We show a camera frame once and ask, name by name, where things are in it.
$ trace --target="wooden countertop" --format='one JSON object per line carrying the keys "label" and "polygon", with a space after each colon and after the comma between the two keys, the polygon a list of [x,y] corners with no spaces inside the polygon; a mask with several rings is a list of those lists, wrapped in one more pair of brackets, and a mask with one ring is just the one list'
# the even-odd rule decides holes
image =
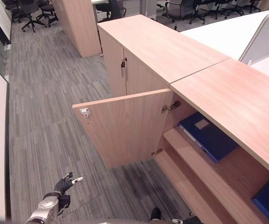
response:
{"label": "wooden countertop", "polygon": [[170,88],[269,170],[269,76],[228,59]]}
{"label": "wooden countertop", "polygon": [[103,22],[98,26],[166,84],[229,58],[143,15]]}

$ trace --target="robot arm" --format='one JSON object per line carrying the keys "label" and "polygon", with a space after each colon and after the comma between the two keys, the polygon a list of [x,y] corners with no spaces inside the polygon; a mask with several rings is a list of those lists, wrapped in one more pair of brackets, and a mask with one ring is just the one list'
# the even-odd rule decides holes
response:
{"label": "robot arm", "polygon": [[65,208],[70,205],[70,195],[65,192],[74,184],[83,180],[83,177],[71,180],[72,172],[62,177],[55,185],[54,191],[47,193],[38,208],[32,213],[26,224],[52,224],[55,217],[62,214]]}

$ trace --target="wooden panel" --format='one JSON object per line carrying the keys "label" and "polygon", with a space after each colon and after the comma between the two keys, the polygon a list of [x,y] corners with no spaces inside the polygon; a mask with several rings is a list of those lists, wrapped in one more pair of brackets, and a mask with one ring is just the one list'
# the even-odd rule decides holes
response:
{"label": "wooden panel", "polygon": [[127,95],[152,90],[161,90],[168,88],[159,80],[158,76],[150,70],[145,64],[141,63],[129,51],[124,51],[126,62],[126,92]]}
{"label": "wooden panel", "polygon": [[178,127],[164,137],[238,223],[269,223],[250,200],[269,180],[269,171],[245,150],[239,147],[214,163]]}
{"label": "wooden panel", "polygon": [[172,102],[175,102],[177,100],[181,102],[181,106],[172,111],[168,111],[163,132],[166,132],[169,129],[175,127],[181,120],[197,112],[194,107],[192,107],[185,100],[183,100],[178,94],[174,93],[172,97]]}
{"label": "wooden panel", "polygon": [[103,29],[99,29],[103,56],[112,97],[126,95],[125,74],[122,75],[121,63],[124,59],[123,48]]}
{"label": "wooden panel", "polygon": [[269,77],[228,59],[171,88],[269,170]]}
{"label": "wooden panel", "polygon": [[183,200],[203,223],[236,223],[174,149],[169,148],[155,158]]}
{"label": "wooden panel", "polygon": [[262,11],[266,11],[269,10],[269,0],[262,0],[259,1],[261,2],[260,5],[258,5],[258,7],[262,10]]}
{"label": "wooden panel", "polygon": [[228,56],[143,15],[98,24],[170,84]]}
{"label": "wooden panel", "polygon": [[60,23],[61,27],[63,28],[66,36],[71,41],[71,43],[74,45],[74,47],[78,50],[78,46],[77,46],[73,31],[72,31],[72,27],[70,25],[68,15],[66,13],[66,9],[65,9],[65,5],[63,3],[63,0],[53,0],[52,4],[55,8],[55,13],[59,19],[59,23]]}
{"label": "wooden panel", "polygon": [[[73,105],[78,120],[107,167],[151,158],[157,150],[173,91],[163,89]],[[90,118],[80,114],[89,108]]]}
{"label": "wooden panel", "polygon": [[82,57],[101,53],[97,26],[90,0],[63,0],[77,49]]}

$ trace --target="cabinet shelf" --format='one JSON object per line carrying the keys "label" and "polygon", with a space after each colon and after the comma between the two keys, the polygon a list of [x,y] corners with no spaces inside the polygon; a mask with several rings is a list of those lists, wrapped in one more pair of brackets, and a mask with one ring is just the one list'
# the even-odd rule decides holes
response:
{"label": "cabinet shelf", "polygon": [[220,202],[201,182],[173,148],[156,156],[156,161],[181,197],[206,224],[236,224]]}
{"label": "cabinet shelf", "polygon": [[269,223],[251,202],[269,180],[269,171],[244,149],[238,147],[215,164],[178,127],[165,132],[164,138],[236,222]]}

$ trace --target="black office chair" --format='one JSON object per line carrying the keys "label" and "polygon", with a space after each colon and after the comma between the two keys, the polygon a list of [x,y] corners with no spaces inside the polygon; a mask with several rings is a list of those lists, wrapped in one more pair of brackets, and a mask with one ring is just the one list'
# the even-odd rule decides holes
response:
{"label": "black office chair", "polygon": [[189,22],[189,24],[192,23],[192,21],[196,18],[200,19],[203,21],[203,24],[205,24],[205,16],[204,15],[201,15],[199,14],[199,8],[201,5],[206,5],[208,3],[212,3],[213,0],[207,0],[207,1],[203,1],[203,0],[195,0],[194,1],[194,4],[195,4],[195,13],[192,15],[192,18]]}
{"label": "black office chair", "polygon": [[[174,9],[168,9],[168,5],[177,5],[179,7]],[[177,24],[179,20],[184,20],[186,17],[191,16],[191,21],[193,20],[193,14],[196,13],[195,0],[182,0],[181,3],[166,2],[166,16],[175,22],[174,30],[177,30]]]}
{"label": "black office chair", "polygon": [[231,1],[232,0],[214,0],[213,2],[215,3],[215,6],[217,6],[217,8],[215,10],[208,11],[205,14],[205,16],[208,16],[208,15],[213,13],[215,15],[215,19],[217,19],[218,18],[218,13],[219,13],[220,15],[224,15],[225,16],[224,18],[226,19],[228,17],[228,15],[225,14],[224,10],[220,10],[220,7],[221,7],[221,5],[228,4]]}
{"label": "black office chair", "polygon": [[122,18],[120,6],[117,2],[117,0],[109,0],[110,4],[110,17],[105,18],[101,20],[100,22],[110,21],[110,20],[116,20]]}
{"label": "black office chair", "polygon": [[[106,19],[108,20],[110,18],[110,12],[111,12],[111,2],[109,3],[101,3],[95,5],[96,9],[101,12],[106,12]],[[123,17],[125,17],[127,9],[125,7],[119,7],[120,10],[123,10]]]}
{"label": "black office chair", "polygon": [[249,10],[249,13],[252,13],[252,10],[259,10],[259,12],[260,12],[261,9],[258,8],[258,7],[256,7],[256,6],[254,6],[255,1],[260,1],[260,0],[251,0],[250,1],[250,5],[245,5],[242,8],[249,8],[250,9]]}
{"label": "black office chair", "polygon": [[42,11],[42,14],[36,17],[36,20],[39,21],[42,17],[48,19],[48,27],[50,27],[50,24],[59,21],[56,13],[55,8],[53,4],[49,4],[49,0],[37,0],[37,2],[41,3],[41,6],[38,5]]}
{"label": "black office chair", "polygon": [[23,32],[25,32],[24,30],[25,27],[29,27],[29,24],[32,24],[33,32],[36,32],[34,30],[34,27],[35,27],[34,23],[47,27],[44,23],[37,20],[33,20],[32,18],[32,13],[37,12],[39,10],[39,6],[36,0],[19,0],[19,3],[20,3],[20,6],[22,8],[24,15],[29,19],[27,24],[24,25],[23,28],[21,28]]}
{"label": "black office chair", "polygon": [[165,10],[165,7],[163,5],[161,5],[161,4],[157,4],[157,7],[162,8],[162,10]]}
{"label": "black office chair", "polygon": [[24,17],[22,9],[17,0],[2,0],[5,4],[5,9],[11,12],[11,21],[15,22],[18,19],[18,22],[21,23],[21,19]]}
{"label": "black office chair", "polygon": [[[49,4],[49,0],[36,0],[36,2],[39,8]],[[42,17],[44,17],[43,12],[39,16],[36,17],[36,20],[39,21]]]}
{"label": "black office chair", "polygon": [[237,2],[237,4],[233,7],[229,7],[229,8],[225,8],[223,9],[223,12],[228,11],[228,15],[225,17],[225,19],[231,14],[231,13],[238,13],[240,14],[240,16],[244,15],[244,11],[241,9],[240,6],[238,6],[238,2],[239,0],[235,0]]}

